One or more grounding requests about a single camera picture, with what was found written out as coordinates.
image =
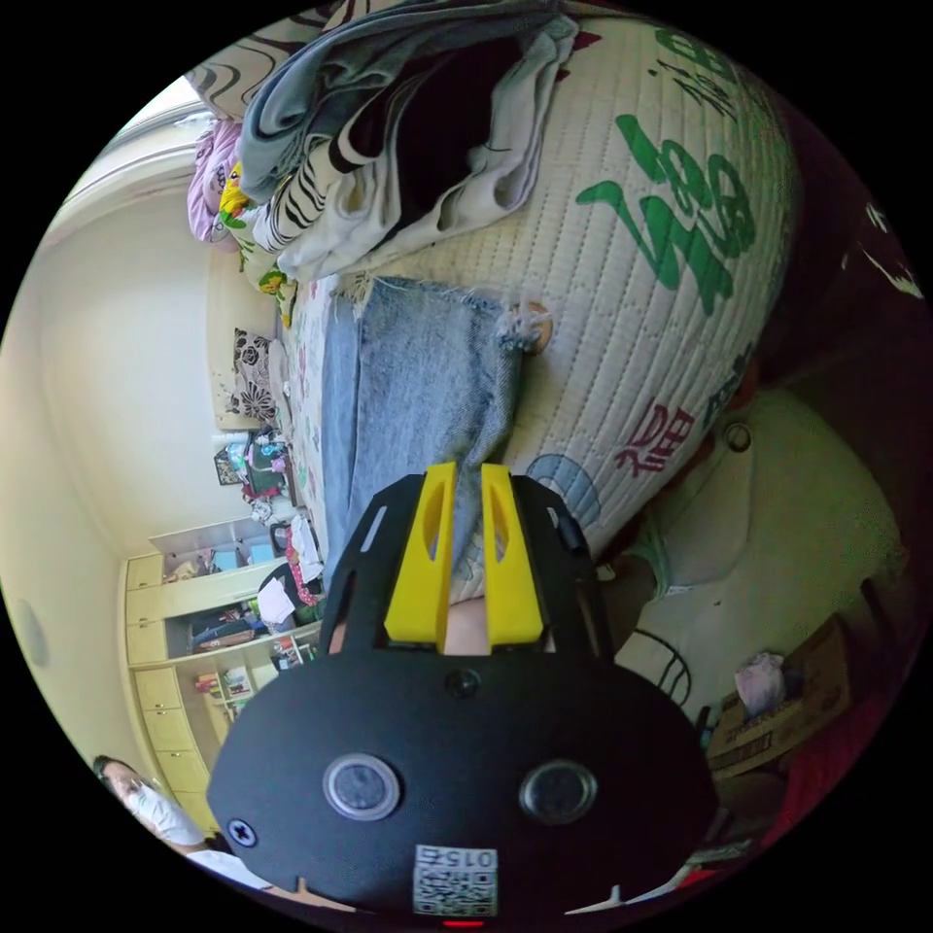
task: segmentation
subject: cabinet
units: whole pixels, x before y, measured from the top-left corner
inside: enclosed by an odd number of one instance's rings
[[[155,751],[194,750],[194,737],[182,708],[146,709],[143,721]]]
[[[139,622],[126,626],[126,660],[130,667],[168,660],[165,623]]]
[[[164,619],[165,613],[161,611],[164,602],[161,592],[161,584],[129,590],[126,593],[126,624]]]
[[[147,586],[161,586],[162,555],[150,554],[137,557],[126,567],[126,589],[140,590]]]
[[[136,696],[142,709],[178,709],[182,695],[178,689],[178,677],[174,668],[157,668],[154,671],[137,671]]]
[[[184,542],[189,534],[179,537]],[[293,649],[290,657],[301,663],[316,645],[321,625],[193,653],[190,618],[251,600],[281,562],[248,564],[173,583],[162,582],[162,554],[127,562],[121,624],[135,694],[131,711],[142,720],[166,789],[206,832],[218,831],[206,793],[230,724],[275,679],[277,665],[284,663],[277,643],[287,640]]]
[[[196,751],[157,751],[155,757],[172,793],[197,794],[200,797],[207,793],[211,776]]]

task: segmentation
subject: pink pillow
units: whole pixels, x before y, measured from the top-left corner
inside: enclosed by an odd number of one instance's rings
[[[235,253],[236,240],[221,224],[218,212],[227,176],[236,164],[240,124],[220,120],[197,141],[194,177],[188,188],[188,220],[191,232],[203,243]]]

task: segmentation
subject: denim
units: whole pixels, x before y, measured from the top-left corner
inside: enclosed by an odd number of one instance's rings
[[[493,300],[430,282],[375,279],[358,320],[333,298],[324,354],[325,591],[372,497],[455,461],[454,569],[482,516],[480,468],[511,432],[522,353],[503,346]]]

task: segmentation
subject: cushion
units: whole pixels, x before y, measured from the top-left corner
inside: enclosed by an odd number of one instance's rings
[[[275,401],[269,385],[268,338],[236,328],[233,369],[238,410],[266,425],[275,423]]]

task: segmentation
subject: cabinet drawer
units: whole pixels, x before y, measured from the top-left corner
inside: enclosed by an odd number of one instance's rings
[[[207,798],[203,794],[175,791],[175,799],[205,833],[219,833],[221,831],[220,825],[211,813],[211,808],[207,806]]]
[[[141,590],[162,584],[162,555],[137,557],[126,565],[126,589]]]
[[[206,794],[210,775],[196,751],[157,751],[155,757],[173,794]]]
[[[194,748],[188,717],[183,709],[145,709],[143,719],[156,751],[187,751]]]
[[[176,709],[181,706],[182,695],[174,668],[139,671],[135,677],[136,695],[143,709]]]
[[[126,626],[126,660],[132,664],[154,664],[168,660],[165,623],[141,622]]]
[[[141,590],[128,590],[126,593],[126,622],[154,622],[163,619],[161,611],[161,586],[144,587]]]

